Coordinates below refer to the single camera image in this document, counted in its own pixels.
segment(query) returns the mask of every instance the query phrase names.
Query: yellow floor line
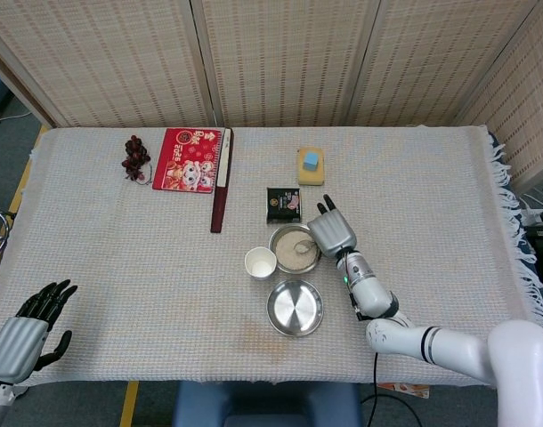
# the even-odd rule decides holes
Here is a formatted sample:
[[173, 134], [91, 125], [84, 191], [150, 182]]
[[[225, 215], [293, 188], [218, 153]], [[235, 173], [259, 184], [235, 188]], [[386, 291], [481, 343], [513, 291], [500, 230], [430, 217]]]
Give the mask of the yellow floor line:
[[131, 427], [138, 390], [138, 381], [130, 381], [127, 383], [126, 400], [123, 403], [123, 412], [121, 413], [121, 422], [119, 423], [119, 427]]
[[[40, 138], [47, 131], [48, 129], [46, 129], [44, 126], [40, 127], [40, 132], [38, 133], [38, 136], [36, 137], [36, 142], [34, 143], [34, 147], [38, 145], [38, 143], [40, 142]], [[26, 183], [28, 182], [28, 177], [30, 176], [31, 163], [32, 161], [28, 159], [28, 162], [26, 163], [26, 167], [24, 168], [24, 172], [22, 173], [22, 177], [20, 178], [19, 186], [14, 192], [14, 197], [12, 198], [11, 205], [8, 208], [8, 212], [12, 212], [13, 214], [16, 214], [19, 210], [20, 202], [22, 201], [22, 191], [26, 187]]]

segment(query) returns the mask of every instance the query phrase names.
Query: rice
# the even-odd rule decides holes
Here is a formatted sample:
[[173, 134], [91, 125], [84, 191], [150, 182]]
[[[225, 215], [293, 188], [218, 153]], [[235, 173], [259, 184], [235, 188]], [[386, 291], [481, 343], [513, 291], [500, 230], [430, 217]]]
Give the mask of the rice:
[[300, 230], [289, 231], [278, 239], [275, 255], [286, 269], [303, 270], [315, 262], [319, 250], [317, 245], [312, 245], [304, 254], [297, 252], [296, 245], [303, 240], [314, 242], [308, 233]]

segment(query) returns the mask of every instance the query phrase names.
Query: bowl of rice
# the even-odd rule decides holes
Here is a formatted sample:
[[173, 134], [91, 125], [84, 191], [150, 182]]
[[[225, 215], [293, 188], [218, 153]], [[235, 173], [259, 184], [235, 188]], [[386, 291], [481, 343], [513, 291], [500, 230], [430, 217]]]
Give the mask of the bowl of rice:
[[275, 230], [270, 238], [270, 250], [278, 259], [280, 270], [290, 274], [313, 270], [321, 258], [321, 250], [311, 232], [302, 224], [287, 224]]

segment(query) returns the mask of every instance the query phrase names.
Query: metal bowl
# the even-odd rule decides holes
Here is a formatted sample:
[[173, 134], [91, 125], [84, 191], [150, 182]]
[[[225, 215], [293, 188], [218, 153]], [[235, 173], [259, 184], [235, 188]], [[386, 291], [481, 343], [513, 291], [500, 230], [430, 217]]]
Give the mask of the metal bowl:
[[303, 280], [284, 280], [268, 297], [268, 319], [282, 334], [304, 336], [323, 319], [323, 300], [317, 289]]
[[[278, 255], [275, 253], [275, 249], [276, 249], [276, 245], [278, 244], [278, 241], [280, 240], [280, 238], [282, 238], [283, 236], [285, 236], [291, 231], [302, 231], [312, 237], [311, 232], [309, 231], [309, 228], [302, 224], [287, 224], [282, 227], [279, 227], [271, 235], [270, 245], [269, 245], [270, 250], [276, 255], [276, 257]], [[287, 267], [284, 267], [284, 265], [280, 262], [279, 258], [278, 258], [278, 268], [281, 271], [285, 271], [286, 273], [290, 273], [290, 274], [303, 274], [303, 273], [313, 270], [315, 266], [319, 263], [320, 258], [321, 258], [321, 250], [319, 249], [319, 247], [317, 247], [317, 256], [315, 257], [315, 261], [313, 261], [313, 263], [311, 263], [304, 269], [292, 270]]]

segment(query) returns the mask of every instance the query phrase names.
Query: cup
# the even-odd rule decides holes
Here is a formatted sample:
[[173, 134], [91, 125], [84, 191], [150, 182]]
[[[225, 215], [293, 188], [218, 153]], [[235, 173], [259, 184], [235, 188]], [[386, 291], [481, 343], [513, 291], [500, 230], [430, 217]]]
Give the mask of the cup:
[[258, 280], [272, 275], [278, 265], [275, 254], [267, 247], [259, 246], [251, 249], [244, 258], [247, 274]]

